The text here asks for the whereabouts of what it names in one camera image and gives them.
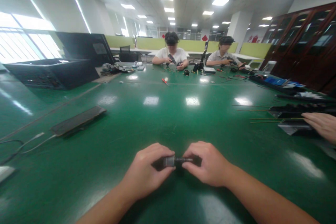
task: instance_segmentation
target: black hair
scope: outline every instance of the black hair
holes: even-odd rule
[[[220,39],[219,39],[219,43],[218,43],[218,50],[220,49],[220,45],[232,45],[232,43],[234,42],[235,40],[233,39],[233,37],[230,37],[230,36],[222,36]]]
[[[168,46],[174,46],[178,42],[180,42],[180,39],[178,38],[177,34],[175,32],[167,32],[166,35],[164,36],[164,40],[166,42],[166,45]]]

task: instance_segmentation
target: red screwdriver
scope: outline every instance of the red screwdriver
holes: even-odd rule
[[[168,85],[168,83],[167,83],[164,79],[162,79],[162,81]],[[168,86],[169,86],[169,85],[168,85]]]

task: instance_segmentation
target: green table surface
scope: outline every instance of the green table surface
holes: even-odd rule
[[[272,118],[268,112],[237,111],[263,108],[232,106],[285,105],[286,100],[271,102],[278,92],[251,81],[224,82],[218,76],[223,73],[184,76],[163,69],[146,65],[145,71],[122,74],[96,88],[91,89],[97,83],[88,83],[70,91],[27,88],[2,77],[1,137],[34,121],[7,139],[27,141],[45,132],[27,149],[51,136],[53,125],[93,106],[107,112],[85,130],[54,138],[8,163],[16,171],[0,184],[0,223],[73,223],[120,182],[137,151],[159,142],[182,155],[199,140],[214,144],[230,162],[319,222],[335,223],[336,162],[276,123],[250,123],[250,118]],[[0,145],[1,159],[17,147]],[[254,220],[227,189],[212,188],[177,169],[121,223]]]

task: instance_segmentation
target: black box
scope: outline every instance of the black box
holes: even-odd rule
[[[32,88],[69,90],[99,78],[89,59],[42,59],[4,66]]]

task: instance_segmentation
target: person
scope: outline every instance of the person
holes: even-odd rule
[[[154,65],[160,65],[162,63],[173,63],[173,61],[168,57],[169,54],[173,56],[176,63],[179,64],[177,66],[178,70],[183,70],[188,66],[188,60],[185,50],[177,47],[177,43],[179,43],[179,38],[175,32],[167,32],[164,38],[167,47],[160,49],[156,56],[153,58],[152,63]]]
[[[208,67],[217,66],[217,65],[231,65],[233,66],[233,61],[237,63],[237,66],[240,67],[243,65],[238,58],[227,51],[234,42],[234,39],[230,36],[223,36],[219,39],[218,50],[212,53],[206,65]]]
[[[139,151],[122,181],[77,224],[118,223],[137,200],[156,190],[175,170],[167,167],[157,171],[151,165],[161,157],[172,155],[174,151],[159,143]],[[202,159],[201,166],[186,162],[182,167],[203,183],[231,190],[258,223],[318,223],[301,208],[231,164],[212,144],[192,143],[183,156],[192,155]]]
[[[336,117],[324,113],[303,113],[304,121],[328,142],[336,145]]]

